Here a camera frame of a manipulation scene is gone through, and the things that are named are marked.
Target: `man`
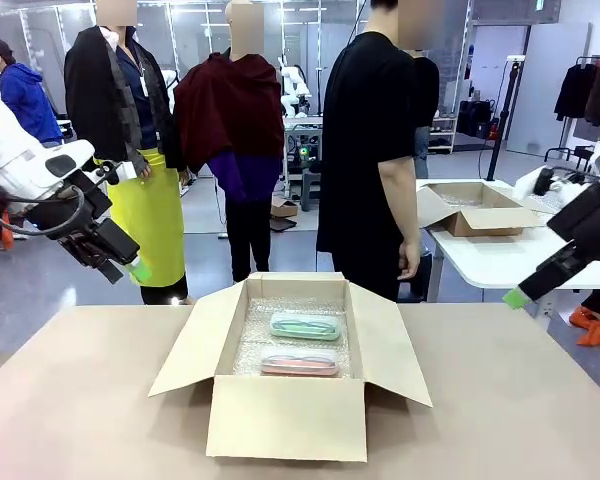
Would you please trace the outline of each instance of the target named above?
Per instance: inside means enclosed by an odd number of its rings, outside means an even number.
[[[399,15],[398,0],[371,0],[365,31],[340,53],[325,98],[318,250],[348,280],[393,301],[420,261],[413,59],[397,45],[419,44],[431,3],[400,0]]]
[[[422,50],[413,54],[413,65],[418,85],[414,96],[414,121],[416,126],[415,167],[416,178],[429,178],[427,157],[429,155],[429,134],[440,100],[440,71],[437,65],[422,56]]]
[[[0,96],[18,123],[45,147],[59,145],[62,133],[49,99],[44,93],[42,76],[22,63],[16,63],[13,52],[0,40]]]

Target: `black t-shirt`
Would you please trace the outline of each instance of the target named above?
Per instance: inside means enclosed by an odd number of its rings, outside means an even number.
[[[418,92],[413,97],[416,127],[430,127],[440,100],[440,71],[426,57],[415,58],[413,64]]]
[[[380,33],[340,53],[325,95],[318,250],[397,251],[402,235],[378,164],[414,154],[413,87],[413,59]]]

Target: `maroon shawl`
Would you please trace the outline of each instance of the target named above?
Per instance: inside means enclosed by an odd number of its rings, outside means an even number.
[[[215,155],[281,158],[284,126],[280,83],[260,55],[232,62],[213,53],[175,89],[174,115],[189,168],[198,172]]]

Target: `yellow skirt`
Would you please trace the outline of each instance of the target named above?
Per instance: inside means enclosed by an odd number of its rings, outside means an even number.
[[[140,153],[151,165],[151,175],[107,187],[113,203],[111,218],[140,245],[140,259],[151,271],[145,282],[134,282],[143,287],[168,287],[185,272],[178,172],[167,168],[157,148]]]

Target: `packing box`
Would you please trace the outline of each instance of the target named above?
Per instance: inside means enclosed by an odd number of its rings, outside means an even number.
[[[282,197],[271,199],[271,215],[278,218],[295,217],[298,215],[298,205]]]
[[[421,228],[444,226],[455,237],[519,235],[544,226],[534,213],[549,213],[534,201],[519,203],[505,189],[482,182],[430,183],[417,192]]]
[[[351,378],[233,375],[249,300],[262,297],[343,299]],[[431,406],[398,306],[339,273],[254,274],[199,300],[149,396],[211,378],[212,457],[365,462],[365,383]]]

